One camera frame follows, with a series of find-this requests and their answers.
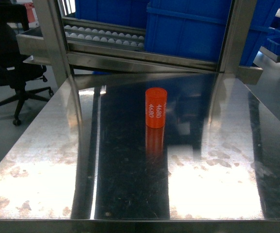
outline white ball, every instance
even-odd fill
[[[79,35],[77,36],[77,38],[79,38],[79,39],[85,39],[85,36],[84,36],[83,34],[79,34]]]
[[[95,36],[95,37],[93,37],[93,39],[92,39],[93,41],[100,41],[100,37],[98,37],[98,36]]]
[[[87,35],[87,36],[85,37],[85,39],[86,39],[86,40],[92,40],[92,37],[91,37],[91,35]]]

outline metal shelf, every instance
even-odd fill
[[[242,68],[247,70],[247,67],[240,67],[239,63],[256,2],[256,0],[233,0],[220,59],[216,63],[149,53],[121,46],[108,46],[94,42],[84,43],[76,39],[66,38],[64,30],[66,24],[142,34],[143,36],[145,30],[69,17],[62,18],[56,0],[34,1],[42,36],[25,33],[18,36],[18,42],[23,54],[33,55],[33,61],[30,59],[29,62],[46,61],[52,65],[58,86],[72,74],[73,66],[110,72],[225,72],[242,74],[240,70]],[[251,74],[251,77],[258,79],[260,69],[254,71],[255,68],[251,68],[250,72],[243,73]]]

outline orange cylinder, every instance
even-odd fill
[[[147,126],[158,129],[165,125],[166,104],[166,90],[153,87],[145,92],[145,123]]]

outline chair wheel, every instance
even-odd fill
[[[43,80],[43,82],[45,82],[45,83],[48,82],[48,79],[46,79],[45,76],[42,77],[42,80]]]
[[[21,120],[19,120],[19,119],[14,119],[14,120],[13,120],[13,124],[16,125],[16,126],[19,126],[19,125],[21,125]]]

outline metal frame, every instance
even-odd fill
[[[146,52],[136,53],[116,50],[115,48],[102,46],[87,45],[83,51],[80,45],[67,42],[57,0],[34,0],[34,5],[40,21],[49,60],[52,64],[57,84],[60,86],[63,80],[71,73],[72,69],[68,67],[69,64],[77,65],[74,61],[81,61],[81,66],[113,72],[188,71],[207,73],[217,71],[236,74],[256,2],[257,0],[232,1],[218,64]]]

